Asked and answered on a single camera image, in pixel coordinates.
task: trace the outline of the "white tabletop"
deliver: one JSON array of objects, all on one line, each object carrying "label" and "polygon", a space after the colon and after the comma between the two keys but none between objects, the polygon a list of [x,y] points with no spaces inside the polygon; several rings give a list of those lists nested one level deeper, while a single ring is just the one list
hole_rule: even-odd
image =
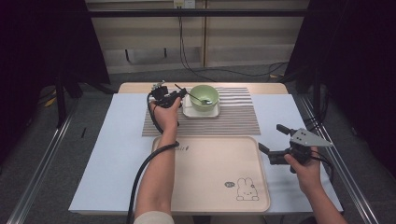
[{"label": "white tabletop", "polygon": [[[69,207],[71,212],[84,215],[127,213],[134,177],[149,155],[154,140],[154,137],[142,137],[146,97],[145,93],[119,93],[113,96]],[[251,98],[261,129],[261,135],[252,137],[274,151],[289,147],[290,137],[277,131],[276,125],[283,124],[292,129],[304,127],[292,96],[252,94]],[[296,175],[290,172],[288,165],[271,165],[264,154],[262,164],[271,199],[266,215],[312,212],[308,200],[300,191]],[[332,202],[342,211],[323,167],[321,180]]]}]

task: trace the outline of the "sleeve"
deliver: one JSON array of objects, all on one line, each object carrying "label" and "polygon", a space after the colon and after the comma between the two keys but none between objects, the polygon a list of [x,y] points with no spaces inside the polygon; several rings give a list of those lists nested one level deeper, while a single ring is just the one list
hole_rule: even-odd
[{"label": "sleeve", "polygon": [[140,215],[134,224],[175,224],[175,222],[164,212],[150,211]]}]

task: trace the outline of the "beige tray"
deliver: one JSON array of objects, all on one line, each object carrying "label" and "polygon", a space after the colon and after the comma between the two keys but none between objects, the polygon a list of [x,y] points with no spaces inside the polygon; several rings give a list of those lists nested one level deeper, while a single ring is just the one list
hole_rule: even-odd
[{"label": "beige tray", "polygon": [[[160,137],[153,148],[157,148]],[[262,160],[248,136],[180,136],[174,215],[262,214],[270,206]]]}]

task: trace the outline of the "bunny illustration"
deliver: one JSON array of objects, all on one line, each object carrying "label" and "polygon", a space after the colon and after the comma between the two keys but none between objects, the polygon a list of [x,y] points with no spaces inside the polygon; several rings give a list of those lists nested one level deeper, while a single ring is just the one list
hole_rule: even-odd
[{"label": "bunny illustration", "polygon": [[258,201],[259,197],[257,190],[254,187],[253,180],[251,178],[239,178],[238,179],[238,201]]}]

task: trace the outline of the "black curtain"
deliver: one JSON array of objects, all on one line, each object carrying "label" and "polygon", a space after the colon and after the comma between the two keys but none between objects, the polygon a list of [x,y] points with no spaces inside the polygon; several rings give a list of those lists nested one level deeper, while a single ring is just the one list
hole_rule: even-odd
[{"label": "black curtain", "polygon": [[396,176],[396,21],[393,1],[337,1],[329,17],[305,18],[286,76],[306,91],[318,77],[373,154]]},{"label": "black curtain", "polygon": [[84,0],[6,0],[0,3],[0,163],[33,116],[43,87],[62,80],[72,97],[78,82],[109,83]]}]

